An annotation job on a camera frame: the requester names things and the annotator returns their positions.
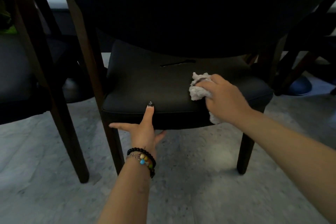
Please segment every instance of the beaded bracelet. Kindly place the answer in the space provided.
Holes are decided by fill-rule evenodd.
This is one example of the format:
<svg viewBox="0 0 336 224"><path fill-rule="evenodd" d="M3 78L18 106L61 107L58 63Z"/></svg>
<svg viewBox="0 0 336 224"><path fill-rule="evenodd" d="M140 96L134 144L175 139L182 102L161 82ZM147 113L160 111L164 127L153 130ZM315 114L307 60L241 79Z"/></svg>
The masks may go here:
<svg viewBox="0 0 336 224"><path fill-rule="evenodd" d="M151 178L154 177L155 170L153 168L153 163L151 162L151 160L145 154L143 154L141 152L132 152L131 154L128 154L127 158L128 157L133 157L133 158L139 160L141 165L146 165L149 169L150 177Z"/></svg>
<svg viewBox="0 0 336 224"><path fill-rule="evenodd" d="M146 150L144 149L141 149L141 148L131 148L127 151L127 155L129 155L131 152L133 151L139 151L139 152L142 152L143 154L145 154L153 163L153 168L155 168L156 166L156 161L155 159L153 158L153 156Z"/></svg>

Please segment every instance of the floor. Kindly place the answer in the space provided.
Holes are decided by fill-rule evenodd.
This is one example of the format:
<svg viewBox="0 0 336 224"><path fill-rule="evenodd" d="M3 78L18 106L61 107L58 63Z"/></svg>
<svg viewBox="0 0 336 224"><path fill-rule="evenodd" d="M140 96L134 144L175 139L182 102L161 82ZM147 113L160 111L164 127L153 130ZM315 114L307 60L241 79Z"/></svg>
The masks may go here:
<svg viewBox="0 0 336 224"><path fill-rule="evenodd" d="M109 54L103 54L107 62ZM309 76L303 97L274 97L265 113L336 147L333 86ZM86 163L80 184L49 112L0 127L0 223L95 223L117 178L95 101L69 104ZM148 223L327 223L258 146L245 175L242 133L229 124L169 131L158 146ZM129 134L120 132L124 152Z"/></svg>

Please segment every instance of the gray rag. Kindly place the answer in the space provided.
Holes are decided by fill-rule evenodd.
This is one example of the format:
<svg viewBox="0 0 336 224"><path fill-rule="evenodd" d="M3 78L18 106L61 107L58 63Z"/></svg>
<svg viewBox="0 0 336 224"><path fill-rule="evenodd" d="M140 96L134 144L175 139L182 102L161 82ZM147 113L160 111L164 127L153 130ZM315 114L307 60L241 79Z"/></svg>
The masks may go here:
<svg viewBox="0 0 336 224"><path fill-rule="evenodd" d="M201 82L201 81L208 81L208 82L212 82L212 80L210 79L210 76L208 73L204 73L204 74L196 74L195 72L192 74L192 78L194 79L189 87L189 92L190 92L190 96L191 96L191 100L200 100L204 97L208 97L208 98L212 98L212 94L207 91L206 89L202 88L202 87L197 87L195 86L196 83ZM216 118L211 112L209 112L210 114L210 121L213 124L220 124L222 123L222 121L218 118Z"/></svg>

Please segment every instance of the hand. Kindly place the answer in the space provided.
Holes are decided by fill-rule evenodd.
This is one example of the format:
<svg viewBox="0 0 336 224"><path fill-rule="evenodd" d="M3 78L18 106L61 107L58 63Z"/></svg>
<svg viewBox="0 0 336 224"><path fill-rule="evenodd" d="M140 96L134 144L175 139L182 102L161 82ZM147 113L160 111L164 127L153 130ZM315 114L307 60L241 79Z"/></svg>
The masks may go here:
<svg viewBox="0 0 336 224"><path fill-rule="evenodd" d="M205 103L217 118L236 125L245 114L253 111L236 86L218 74L213 74L211 80L213 82L202 81L196 86L212 93L212 99L206 98Z"/></svg>
<svg viewBox="0 0 336 224"><path fill-rule="evenodd" d="M161 141L167 131L164 130L157 136L154 133L152 118L154 114L154 106L152 102L146 108L145 114L140 124L129 123L111 123L110 128L117 128L131 133L131 141L133 148L142 148L148 151L154 159L156 159L156 144Z"/></svg>

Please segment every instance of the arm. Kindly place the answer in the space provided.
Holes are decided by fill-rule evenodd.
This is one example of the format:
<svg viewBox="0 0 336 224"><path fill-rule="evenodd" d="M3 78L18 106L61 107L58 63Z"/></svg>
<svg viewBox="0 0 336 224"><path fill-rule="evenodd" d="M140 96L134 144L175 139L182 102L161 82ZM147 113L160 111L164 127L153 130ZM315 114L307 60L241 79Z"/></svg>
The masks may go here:
<svg viewBox="0 0 336 224"><path fill-rule="evenodd" d="M237 87L219 75L200 82L213 94L210 112L242 130L280 166L304 196L336 223L336 151L251 109Z"/></svg>
<svg viewBox="0 0 336 224"><path fill-rule="evenodd" d="M155 136L152 125L153 113L154 107L149 105L140 125L112 123L110 127L130 132L132 147L145 149L156 159L155 145L166 132ZM148 167L141 165L135 158L127 158L98 224L146 223L150 181Z"/></svg>

